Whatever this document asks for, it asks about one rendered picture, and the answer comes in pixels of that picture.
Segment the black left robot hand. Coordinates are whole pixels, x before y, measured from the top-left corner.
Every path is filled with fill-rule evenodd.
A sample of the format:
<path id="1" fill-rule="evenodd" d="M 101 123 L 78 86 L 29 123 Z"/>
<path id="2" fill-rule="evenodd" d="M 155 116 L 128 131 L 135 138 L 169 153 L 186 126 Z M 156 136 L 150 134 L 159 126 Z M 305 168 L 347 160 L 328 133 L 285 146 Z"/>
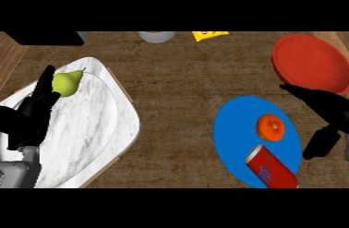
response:
<path id="1" fill-rule="evenodd" d="M 47 67 L 33 94 L 18 109 L 0 105 L 0 132 L 10 135 L 8 150 L 41 146 L 45 141 L 52 107 L 61 97 L 52 88 L 55 70 L 54 66 Z"/>

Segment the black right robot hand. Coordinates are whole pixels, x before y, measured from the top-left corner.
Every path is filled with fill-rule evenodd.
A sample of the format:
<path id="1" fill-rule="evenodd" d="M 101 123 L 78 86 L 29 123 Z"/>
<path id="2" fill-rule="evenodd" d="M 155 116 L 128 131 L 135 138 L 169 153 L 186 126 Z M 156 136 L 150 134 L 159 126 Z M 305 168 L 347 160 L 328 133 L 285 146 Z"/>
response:
<path id="1" fill-rule="evenodd" d="M 304 151 L 304 158 L 325 157 L 341 140 L 341 131 L 349 134 L 349 99 L 326 90 L 311 90 L 292 84 L 280 86 L 301 99 L 328 126 L 317 130 Z"/>

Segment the white marble plate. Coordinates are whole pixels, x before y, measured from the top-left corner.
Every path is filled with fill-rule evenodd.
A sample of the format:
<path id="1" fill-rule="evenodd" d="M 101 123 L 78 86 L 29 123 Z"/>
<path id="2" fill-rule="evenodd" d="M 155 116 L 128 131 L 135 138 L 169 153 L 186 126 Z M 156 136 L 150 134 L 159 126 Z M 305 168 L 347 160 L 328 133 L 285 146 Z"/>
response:
<path id="1" fill-rule="evenodd" d="M 82 172 L 112 142 L 118 127 L 118 103 L 106 82 L 91 73 L 70 72 L 69 76 L 81 77 L 79 90 L 52 108 L 36 187 L 61 186 Z"/>

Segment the orange squash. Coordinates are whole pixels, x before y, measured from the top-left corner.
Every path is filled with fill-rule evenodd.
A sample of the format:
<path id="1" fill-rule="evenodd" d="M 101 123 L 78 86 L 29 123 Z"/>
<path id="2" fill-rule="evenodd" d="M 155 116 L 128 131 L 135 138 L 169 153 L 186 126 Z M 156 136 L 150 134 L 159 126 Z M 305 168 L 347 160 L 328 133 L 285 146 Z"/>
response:
<path id="1" fill-rule="evenodd" d="M 277 142 L 285 138 L 288 127 L 282 118 L 274 114 L 265 114 L 257 122 L 257 134 L 270 141 Z"/>

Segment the red bowl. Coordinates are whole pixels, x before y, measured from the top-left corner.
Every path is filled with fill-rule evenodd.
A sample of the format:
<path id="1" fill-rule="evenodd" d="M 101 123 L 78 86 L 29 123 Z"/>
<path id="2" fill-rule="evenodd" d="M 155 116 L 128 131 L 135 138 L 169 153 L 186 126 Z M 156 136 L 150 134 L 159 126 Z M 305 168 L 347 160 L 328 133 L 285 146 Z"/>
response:
<path id="1" fill-rule="evenodd" d="M 271 62 L 285 83 L 339 95 L 349 92 L 349 59 L 320 38 L 285 36 L 273 46 Z"/>

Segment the blue plate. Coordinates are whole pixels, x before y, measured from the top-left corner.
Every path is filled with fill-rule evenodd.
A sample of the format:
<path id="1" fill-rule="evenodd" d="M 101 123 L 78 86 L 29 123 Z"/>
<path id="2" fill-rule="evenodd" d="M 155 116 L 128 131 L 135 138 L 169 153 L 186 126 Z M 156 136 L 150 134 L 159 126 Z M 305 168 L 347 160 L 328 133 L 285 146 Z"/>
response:
<path id="1" fill-rule="evenodd" d="M 257 122 L 265 114 L 277 115 L 286 124 L 286 135 L 280 142 L 268 142 L 257 134 Z M 267 188 L 246 164 L 246 157 L 260 144 L 268 148 L 294 174 L 298 174 L 304 159 L 298 129 L 282 108 L 268 100 L 239 96 L 223 105 L 214 124 L 214 141 L 227 169 L 249 186 Z"/>

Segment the green pear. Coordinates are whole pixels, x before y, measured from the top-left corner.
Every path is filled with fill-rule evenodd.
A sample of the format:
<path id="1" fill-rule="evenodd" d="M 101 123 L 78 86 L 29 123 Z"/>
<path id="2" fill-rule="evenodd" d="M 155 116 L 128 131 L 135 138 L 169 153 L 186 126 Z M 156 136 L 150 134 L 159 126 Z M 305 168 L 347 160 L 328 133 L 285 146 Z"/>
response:
<path id="1" fill-rule="evenodd" d="M 84 78 L 85 71 L 76 70 L 73 72 L 60 73 L 54 76 L 52 88 L 63 97 L 70 97 L 79 90 L 79 84 Z"/>

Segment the white marble cutting board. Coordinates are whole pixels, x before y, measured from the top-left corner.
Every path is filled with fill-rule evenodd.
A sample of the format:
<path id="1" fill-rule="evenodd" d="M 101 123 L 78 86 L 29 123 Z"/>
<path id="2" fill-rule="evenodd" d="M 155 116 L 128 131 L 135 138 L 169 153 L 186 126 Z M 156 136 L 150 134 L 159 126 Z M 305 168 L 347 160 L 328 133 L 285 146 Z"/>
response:
<path id="1" fill-rule="evenodd" d="M 118 82 L 118 78 L 115 77 L 110 68 L 104 66 L 97 58 L 84 57 L 61 67 L 58 71 L 67 73 L 82 69 L 85 73 L 91 73 L 101 78 L 113 92 L 118 103 L 118 127 L 113 131 L 112 142 L 97 156 L 97 159 L 82 172 L 61 186 L 57 186 L 60 188 L 79 188 L 89 185 L 132 146 L 141 131 L 138 112 L 134 108 L 131 97 Z"/>

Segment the red can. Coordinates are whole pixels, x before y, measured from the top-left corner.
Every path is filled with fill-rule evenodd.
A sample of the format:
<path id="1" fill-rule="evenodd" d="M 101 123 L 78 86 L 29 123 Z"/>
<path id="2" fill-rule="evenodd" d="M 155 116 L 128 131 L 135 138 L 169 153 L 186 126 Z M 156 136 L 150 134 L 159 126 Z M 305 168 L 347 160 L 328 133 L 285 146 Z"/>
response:
<path id="1" fill-rule="evenodd" d="M 254 148 L 246 164 L 268 188 L 299 187 L 296 175 L 264 145 Z"/>

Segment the black appliance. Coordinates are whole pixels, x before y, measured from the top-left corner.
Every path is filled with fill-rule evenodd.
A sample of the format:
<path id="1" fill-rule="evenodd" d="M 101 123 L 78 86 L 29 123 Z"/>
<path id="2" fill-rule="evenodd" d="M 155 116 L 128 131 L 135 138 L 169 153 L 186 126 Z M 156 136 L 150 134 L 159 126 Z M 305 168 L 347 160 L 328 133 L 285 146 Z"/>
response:
<path id="1" fill-rule="evenodd" d="M 23 45 L 82 46 L 88 31 L 7 31 L 8 36 Z"/>

